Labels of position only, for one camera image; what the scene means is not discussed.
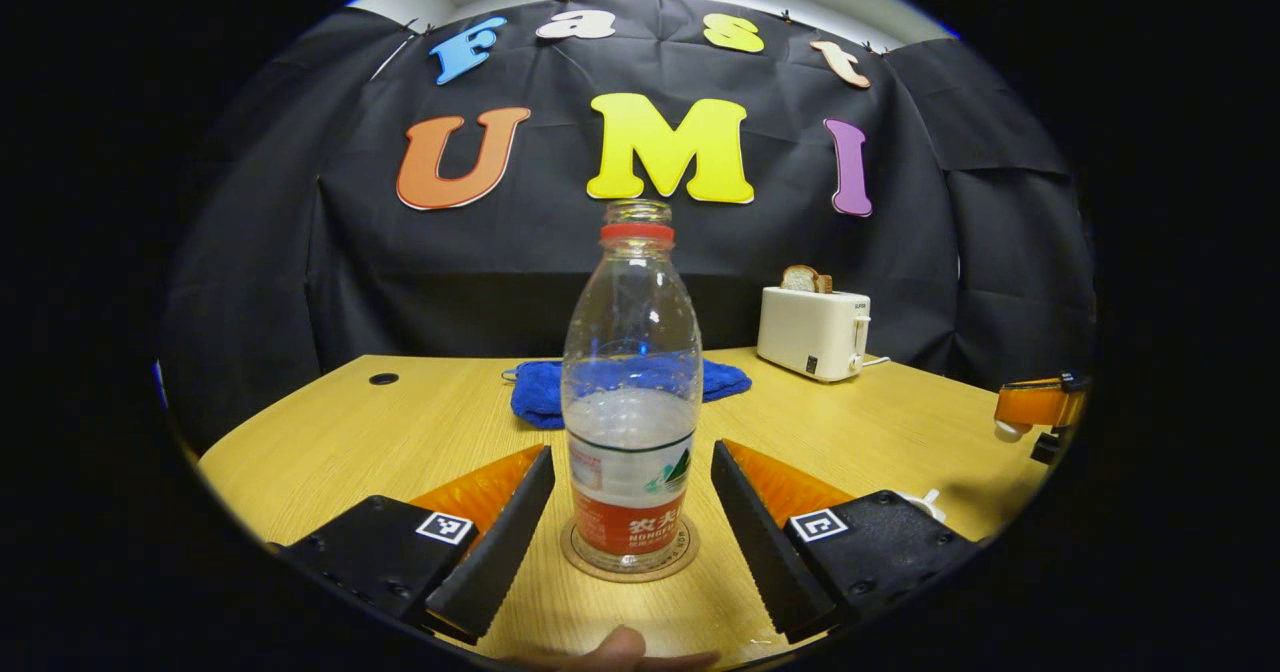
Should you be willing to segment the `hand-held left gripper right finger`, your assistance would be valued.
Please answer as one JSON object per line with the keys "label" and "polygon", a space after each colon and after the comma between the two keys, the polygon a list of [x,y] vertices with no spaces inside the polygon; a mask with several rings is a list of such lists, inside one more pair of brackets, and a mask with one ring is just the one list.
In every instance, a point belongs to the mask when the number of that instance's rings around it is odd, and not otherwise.
{"label": "hand-held left gripper right finger", "polygon": [[896,492],[852,497],[730,439],[714,444],[710,480],[790,643],[877,620],[980,549]]}

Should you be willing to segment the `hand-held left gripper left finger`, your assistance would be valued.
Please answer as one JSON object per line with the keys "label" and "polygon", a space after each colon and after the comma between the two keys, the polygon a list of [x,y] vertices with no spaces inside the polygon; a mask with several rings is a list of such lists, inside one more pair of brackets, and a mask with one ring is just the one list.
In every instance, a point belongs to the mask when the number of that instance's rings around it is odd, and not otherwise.
{"label": "hand-held left gripper left finger", "polygon": [[474,644],[500,609],[554,484],[550,448],[532,445],[411,502],[367,497],[269,547],[389,620]]}

